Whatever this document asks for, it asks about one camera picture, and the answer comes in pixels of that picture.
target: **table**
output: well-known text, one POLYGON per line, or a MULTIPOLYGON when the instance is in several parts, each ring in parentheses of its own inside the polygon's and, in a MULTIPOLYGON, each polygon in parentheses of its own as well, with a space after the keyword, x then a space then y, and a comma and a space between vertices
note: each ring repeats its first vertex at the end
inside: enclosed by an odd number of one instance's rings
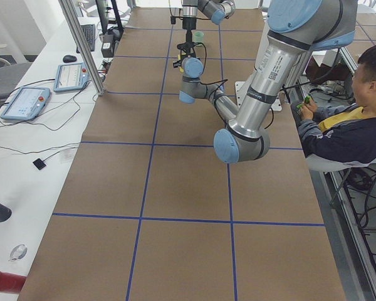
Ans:
MULTIPOLYGON (((97 24, 98 18, 81 18, 80 21, 81 24, 97 24)), ((92 55, 98 68, 103 60, 100 48, 101 43, 97 39, 96 50, 92 55)), ((36 58, 19 85, 54 78, 57 66, 63 64, 62 57, 65 54, 74 54, 78 61, 82 61, 80 54, 76 54, 75 51, 75 43, 67 23, 64 22, 36 58)), ((53 82, 38 85, 53 88, 53 82)), ((1 127, 0 145, 29 152, 80 142, 82 132, 95 105, 93 98, 96 91, 95 87, 89 84, 83 92, 75 97, 75 102, 78 105, 70 100, 75 94, 76 92, 61 94, 52 92, 51 98, 43 110, 44 114, 33 122, 39 122, 56 129, 61 127, 79 108, 79 112, 60 129, 51 131, 42 125, 29 124, 1 127)), ((59 150, 71 146, 76 147, 78 144, 41 154, 28 155, 0 149, 0 203, 13 211, 12 216, 7 221, 0 223, 1 271, 20 275, 28 274, 70 169, 75 149, 70 149, 48 159, 46 161, 47 166, 41 171, 37 170, 32 162, 39 157, 45 159, 59 150), (10 262, 10 252, 19 244, 27 246, 26 256, 22 260, 10 262)), ((16 300, 17 297, 17 295, 0 293, 0 301, 16 300)))
MULTIPOLYGON (((234 17, 198 22, 228 95, 264 26, 234 17)), ((264 158, 223 164, 212 106, 178 101, 184 31, 168 9, 128 25, 18 300, 345 300, 288 106, 264 158)))

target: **man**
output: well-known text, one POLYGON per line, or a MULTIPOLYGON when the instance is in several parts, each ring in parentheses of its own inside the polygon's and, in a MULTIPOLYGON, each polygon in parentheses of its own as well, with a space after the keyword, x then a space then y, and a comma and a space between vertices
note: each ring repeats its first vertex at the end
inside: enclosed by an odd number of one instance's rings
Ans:
POLYGON ((300 109, 305 156, 335 162, 335 170, 376 162, 376 45, 359 58, 352 88, 353 105, 318 107, 310 99, 300 109))

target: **computer mouse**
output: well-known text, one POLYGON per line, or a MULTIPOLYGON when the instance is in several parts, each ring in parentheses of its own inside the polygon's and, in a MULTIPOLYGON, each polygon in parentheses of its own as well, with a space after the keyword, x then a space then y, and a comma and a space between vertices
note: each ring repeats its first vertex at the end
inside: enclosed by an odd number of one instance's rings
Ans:
POLYGON ((73 61, 76 61, 76 56, 75 55, 65 55, 63 57, 63 62, 64 63, 72 63, 73 61))

